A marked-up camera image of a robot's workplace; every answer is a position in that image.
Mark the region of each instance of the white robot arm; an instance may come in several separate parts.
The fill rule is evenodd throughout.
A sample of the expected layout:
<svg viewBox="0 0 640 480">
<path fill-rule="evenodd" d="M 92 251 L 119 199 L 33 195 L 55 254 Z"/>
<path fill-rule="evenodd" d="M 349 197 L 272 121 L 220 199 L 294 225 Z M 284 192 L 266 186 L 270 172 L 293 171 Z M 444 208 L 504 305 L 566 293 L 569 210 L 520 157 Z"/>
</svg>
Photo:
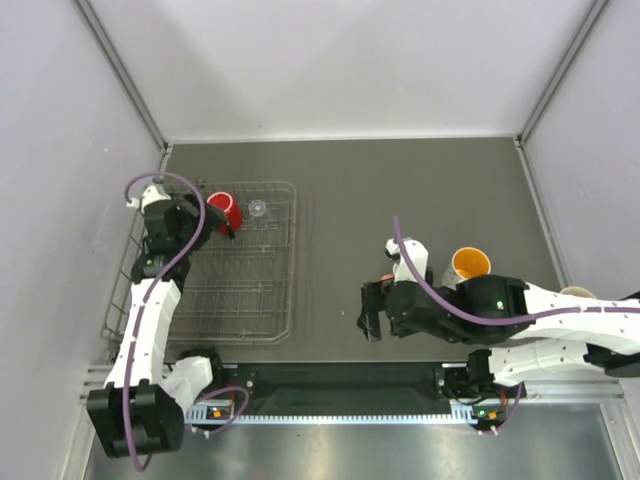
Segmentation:
<svg viewBox="0 0 640 480">
<path fill-rule="evenodd" d="M 426 272 L 426 248 L 410 238 L 405 238 L 404 244 L 416 269 Z M 567 308 L 572 310 L 570 313 L 541 316 L 522 324 L 477 325 L 444 309 L 418 285 L 393 239 L 387 242 L 386 253 L 396 262 L 393 285 L 378 281 L 362 286 L 363 310 L 358 326 L 370 341 L 380 339 L 377 314 L 384 310 L 391 323 L 391 335 L 397 337 L 427 332 L 451 343 L 489 347 L 509 340 L 531 339 L 524 345 L 519 342 L 518 346 L 474 352 L 470 356 L 473 365 L 469 382 L 480 387 L 483 382 L 512 387 L 548 373 L 579 370 L 600 370 L 618 377 L 640 376 L 638 299 L 574 297 L 498 275 L 468 280 L 456 290 L 436 289 L 439 296 L 460 310 L 497 321 L 573 307 Z"/>
<path fill-rule="evenodd" d="M 104 388 L 89 392 L 87 398 L 87 411 L 109 457 L 130 453 L 123 427 L 125 388 L 133 431 L 129 440 L 133 438 L 137 453 L 151 454 L 180 448 L 185 414 L 202 390 L 216 380 L 217 357 L 213 351 L 209 357 L 184 358 L 166 378 L 163 376 L 169 326 L 189 273 L 189 254 L 223 225 L 233 238 L 224 212 L 206 206 L 201 233 L 189 247 L 200 217 L 185 208 L 187 202 L 198 205 L 193 195 L 168 195 L 157 184 L 149 185 L 140 199 L 129 202 L 139 209 L 146 228 L 143 251 L 131 270 L 131 308 L 120 351 Z M 185 248 L 190 250 L 176 259 Z"/>
</svg>

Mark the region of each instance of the dish rack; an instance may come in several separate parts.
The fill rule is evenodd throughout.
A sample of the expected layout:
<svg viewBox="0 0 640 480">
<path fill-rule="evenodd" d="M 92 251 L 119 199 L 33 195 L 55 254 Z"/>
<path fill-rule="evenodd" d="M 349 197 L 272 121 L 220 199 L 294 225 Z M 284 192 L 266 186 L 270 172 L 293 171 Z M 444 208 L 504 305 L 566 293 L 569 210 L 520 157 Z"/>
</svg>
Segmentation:
<svg viewBox="0 0 640 480">
<path fill-rule="evenodd" d="M 274 344 L 284 340 L 291 323 L 296 189 L 282 182 L 196 182 L 202 196 L 231 193 L 243 211 L 243 224 L 233 240 L 213 232 L 190 256 L 191 270 L 173 315 L 167 346 Z M 169 193 L 185 193 L 168 184 Z M 249 214 L 249 204 L 262 200 L 267 212 Z M 102 328 L 111 351 L 117 351 L 130 308 L 129 275 L 141 252 L 144 224 L 132 227 L 122 268 Z"/>
</svg>

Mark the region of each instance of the metal frame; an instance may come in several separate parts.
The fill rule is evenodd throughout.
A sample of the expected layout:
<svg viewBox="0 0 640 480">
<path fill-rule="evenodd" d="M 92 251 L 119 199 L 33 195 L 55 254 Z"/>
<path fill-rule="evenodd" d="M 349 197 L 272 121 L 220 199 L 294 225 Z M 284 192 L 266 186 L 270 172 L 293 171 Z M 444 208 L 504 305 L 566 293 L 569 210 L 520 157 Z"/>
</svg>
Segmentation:
<svg viewBox="0 0 640 480">
<path fill-rule="evenodd" d="M 529 115 L 529 118 L 525 122 L 522 133 L 518 136 L 520 141 L 526 142 L 529 137 L 531 137 L 531 133 L 536 128 L 536 125 L 540 121 L 540 118 L 549 106 L 549 103 L 555 96 L 558 88 L 565 79 L 575 59 L 584 47 L 587 38 L 589 38 L 589 35 L 593 31 L 593 28 L 596 26 L 598 20 L 602 17 L 609 3 L 610 0 L 594 0 L 594 2 L 591 4 L 591 8 L 589 8 L 589 11 L 580 23 L 578 31 L 574 35 L 573 40 L 569 44 L 569 47 L 562 55 L 560 63 L 556 67 L 553 75 L 551 76 L 551 79 L 542 91 L 542 94 L 536 102 L 536 105 L 533 107 L 531 115 Z"/>
<path fill-rule="evenodd" d="M 122 89 L 131 101 L 133 108 L 140 116 L 142 123 L 144 123 L 145 127 L 149 131 L 149 135 L 151 135 L 151 138 L 153 138 L 153 141 L 159 149 L 166 150 L 168 148 L 167 141 L 164 139 L 162 132 L 160 132 L 160 129 L 149 112 L 147 105 L 144 103 L 142 95 L 140 95 L 140 91 L 133 82 L 133 79 L 125 67 L 124 62 L 120 58 L 118 51 L 113 46 L 113 42 L 111 42 L 109 35 L 107 35 L 107 32 L 98 18 L 95 9 L 89 0 L 71 0 L 71 3 L 73 3 L 78 10 L 78 13 L 87 25 L 98 47 L 102 50 L 105 60 L 113 70 L 113 73 L 120 82 Z"/>
</svg>

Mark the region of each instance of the purple cable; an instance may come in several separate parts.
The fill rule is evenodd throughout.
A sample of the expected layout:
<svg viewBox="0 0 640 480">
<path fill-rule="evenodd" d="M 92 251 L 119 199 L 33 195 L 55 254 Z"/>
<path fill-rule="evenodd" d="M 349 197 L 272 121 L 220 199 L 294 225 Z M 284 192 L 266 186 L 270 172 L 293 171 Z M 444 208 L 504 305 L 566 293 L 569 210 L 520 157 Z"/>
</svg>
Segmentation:
<svg viewBox="0 0 640 480">
<path fill-rule="evenodd" d="M 135 355 L 135 350 L 136 350 L 136 338 L 138 338 L 138 333 L 140 332 L 140 324 L 142 321 L 142 316 L 144 314 L 144 306 L 149 300 L 149 297 L 151 296 L 151 292 L 153 292 L 153 289 L 155 288 L 155 286 L 162 280 L 162 278 L 164 278 L 164 276 L 169 272 L 169 270 L 171 270 L 176 265 L 176 263 L 178 263 L 182 259 L 182 257 L 184 257 L 187 254 L 189 249 L 196 242 L 196 240 L 200 236 L 200 233 L 202 233 L 202 229 L 204 227 L 204 218 L 205 218 L 204 200 L 202 198 L 202 195 L 200 194 L 200 191 L 186 178 L 171 172 L 147 172 L 147 173 L 142 173 L 140 175 L 133 177 L 129 181 L 129 183 L 127 183 L 127 186 L 124 188 L 124 198 L 126 199 L 127 203 L 131 201 L 131 198 L 129 196 L 129 190 L 131 190 L 131 187 L 133 186 L 134 183 L 136 183 L 139 180 L 142 180 L 143 178 L 158 177 L 158 176 L 175 178 L 176 180 L 180 181 L 181 183 L 184 183 L 187 187 L 189 187 L 193 191 L 196 198 L 198 199 L 198 206 L 200 207 L 200 218 L 198 220 L 198 226 L 196 227 L 196 231 L 193 233 L 193 236 L 189 239 L 189 241 L 184 246 L 184 248 L 180 250 L 180 252 L 178 252 L 178 254 L 175 257 L 173 257 L 171 261 L 167 263 L 162 270 L 160 270 L 158 275 L 156 275 L 156 277 L 153 279 L 153 282 L 151 282 L 151 285 L 149 285 L 149 288 L 147 289 L 146 293 L 144 294 L 144 297 L 142 298 L 142 305 L 138 309 L 138 315 L 136 316 L 136 321 L 133 324 L 133 340 L 129 344 L 129 354 L 127 355 L 127 362 L 125 364 L 125 369 L 124 369 L 124 385 L 122 386 L 122 413 L 124 417 L 123 418 L 124 435 L 127 441 L 127 448 L 129 449 L 129 455 L 131 455 L 133 466 L 138 472 L 144 472 L 146 468 L 149 466 L 149 463 L 151 462 L 151 455 L 148 455 L 146 461 L 144 462 L 144 465 L 140 464 L 140 459 L 138 458 L 138 452 L 136 451 L 136 444 L 133 440 L 133 428 L 131 425 L 131 410 L 129 405 L 129 388 L 131 386 L 131 370 L 133 369 L 133 357 Z"/>
<path fill-rule="evenodd" d="M 506 325 L 517 325 L 519 323 L 529 323 L 533 322 L 538 318 L 552 317 L 554 315 L 562 315 L 566 313 L 580 313 L 582 312 L 582 308 L 576 307 L 562 307 L 562 308 L 554 308 L 553 310 L 545 310 L 544 312 L 538 313 L 529 313 L 527 315 L 520 315 L 517 317 L 509 317 L 509 318 L 486 318 L 486 317 L 478 317 L 477 315 L 472 315 L 470 313 L 465 312 L 464 310 L 459 309 L 455 305 L 450 304 L 444 298 L 442 298 L 436 290 L 427 283 L 424 279 L 423 275 L 418 272 L 418 269 L 414 265 L 413 261 L 409 257 L 407 253 L 407 247 L 404 245 L 404 236 L 402 235 L 402 229 L 400 227 L 400 217 L 393 217 L 393 228 L 395 231 L 395 242 L 398 244 L 398 248 L 400 249 L 400 255 L 402 255 L 402 259 L 407 264 L 407 268 L 415 278 L 418 285 L 422 287 L 422 289 L 429 294 L 429 296 L 442 308 L 447 310 L 449 313 L 455 315 L 462 320 L 466 320 L 467 322 L 477 323 L 478 325 L 485 325 L 489 327 L 499 327 Z M 640 313 L 640 307 L 588 307 L 584 309 L 587 313 Z"/>
<path fill-rule="evenodd" d="M 249 404 L 249 392 L 244 387 L 241 387 L 239 385 L 232 385 L 229 387 L 221 388 L 219 390 L 215 390 L 210 393 L 205 393 L 202 397 L 196 400 L 196 403 L 199 403 L 199 402 L 202 402 L 203 400 L 209 400 L 210 398 L 218 397 L 228 392 L 242 392 L 242 394 L 244 395 L 242 404 L 240 405 L 240 408 L 238 408 L 238 411 L 234 413 L 233 417 L 229 417 L 229 420 L 227 420 L 227 422 L 224 425 L 222 425 L 220 428 L 212 430 L 210 432 L 210 435 L 217 435 L 218 433 L 224 432 L 227 428 L 231 426 L 233 422 L 236 421 L 236 418 L 242 415 L 242 412 L 244 412 L 244 409 L 247 408 L 247 405 Z"/>
<path fill-rule="evenodd" d="M 506 427 L 507 424 L 513 418 L 513 414 L 516 413 L 516 410 L 518 409 L 518 404 L 520 403 L 520 399 L 522 398 L 522 390 L 523 389 L 524 389 L 524 383 L 520 383 L 520 385 L 518 385 L 518 391 L 516 392 L 516 399 L 513 402 L 513 407 L 511 407 L 511 410 L 509 410 L 509 413 L 507 414 L 507 418 L 504 419 L 504 422 L 502 422 L 500 424 L 500 426 L 496 428 L 496 431 L 495 431 L 496 435 L 498 435 L 500 432 L 502 432 L 504 427 Z"/>
</svg>

